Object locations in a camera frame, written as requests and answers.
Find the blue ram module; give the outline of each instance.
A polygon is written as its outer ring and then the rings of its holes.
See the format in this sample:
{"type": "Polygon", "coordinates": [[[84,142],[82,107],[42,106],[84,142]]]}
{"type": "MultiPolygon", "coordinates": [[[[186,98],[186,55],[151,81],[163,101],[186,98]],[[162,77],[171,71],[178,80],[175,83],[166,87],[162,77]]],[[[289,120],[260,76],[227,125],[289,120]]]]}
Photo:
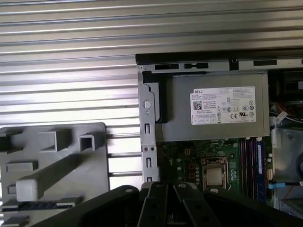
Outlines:
{"type": "Polygon", "coordinates": [[[258,202],[266,203],[266,170],[264,143],[256,141],[255,146],[255,195],[258,202]]]}

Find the ribbed metal surface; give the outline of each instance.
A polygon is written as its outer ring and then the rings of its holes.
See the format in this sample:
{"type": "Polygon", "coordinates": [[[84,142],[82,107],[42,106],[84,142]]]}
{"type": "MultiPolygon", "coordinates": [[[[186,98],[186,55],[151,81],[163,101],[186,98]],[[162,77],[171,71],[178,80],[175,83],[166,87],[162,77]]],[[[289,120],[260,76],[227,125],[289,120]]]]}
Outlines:
{"type": "Polygon", "coordinates": [[[302,28],[302,0],[2,0],[0,127],[104,122],[112,187],[138,186],[134,54],[299,46],[302,28]]]}

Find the screw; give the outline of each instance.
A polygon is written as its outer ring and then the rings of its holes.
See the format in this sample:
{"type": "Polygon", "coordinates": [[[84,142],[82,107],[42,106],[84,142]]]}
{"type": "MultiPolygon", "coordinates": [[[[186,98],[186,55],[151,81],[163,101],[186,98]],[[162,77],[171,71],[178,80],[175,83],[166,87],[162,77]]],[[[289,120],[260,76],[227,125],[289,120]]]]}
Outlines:
{"type": "Polygon", "coordinates": [[[179,188],[186,188],[186,184],[184,183],[179,184],[179,188]]]}
{"type": "Polygon", "coordinates": [[[212,188],[212,189],[210,190],[210,192],[212,192],[212,193],[219,193],[219,190],[216,189],[216,188],[212,188]]]}

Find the motherboard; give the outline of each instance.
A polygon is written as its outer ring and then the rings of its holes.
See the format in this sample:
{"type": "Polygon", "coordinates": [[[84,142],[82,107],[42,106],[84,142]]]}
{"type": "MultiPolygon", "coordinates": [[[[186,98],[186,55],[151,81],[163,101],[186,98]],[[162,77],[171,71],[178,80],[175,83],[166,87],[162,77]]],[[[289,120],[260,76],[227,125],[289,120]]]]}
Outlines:
{"type": "Polygon", "coordinates": [[[186,181],[201,189],[217,186],[239,192],[238,144],[237,139],[159,143],[161,180],[186,181]]]}
{"type": "Polygon", "coordinates": [[[202,190],[222,187],[267,202],[270,137],[161,142],[157,152],[161,181],[190,182],[202,190]]]}

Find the white label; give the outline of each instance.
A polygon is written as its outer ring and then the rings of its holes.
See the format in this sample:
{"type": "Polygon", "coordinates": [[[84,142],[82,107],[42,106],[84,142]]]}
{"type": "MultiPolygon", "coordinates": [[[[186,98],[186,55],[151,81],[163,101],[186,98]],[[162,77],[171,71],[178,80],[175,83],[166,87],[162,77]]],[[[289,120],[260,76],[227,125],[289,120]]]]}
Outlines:
{"type": "Polygon", "coordinates": [[[284,118],[286,118],[286,116],[287,116],[287,113],[286,113],[285,111],[281,112],[281,113],[278,115],[278,117],[276,117],[276,123],[277,123],[277,124],[280,124],[281,121],[282,121],[284,118]]]}
{"type": "Polygon", "coordinates": [[[261,145],[258,145],[258,168],[259,174],[262,174],[262,152],[261,152],[261,145]]]}
{"type": "Polygon", "coordinates": [[[256,121],[255,87],[195,89],[190,94],[191,124],[256,121]]]}

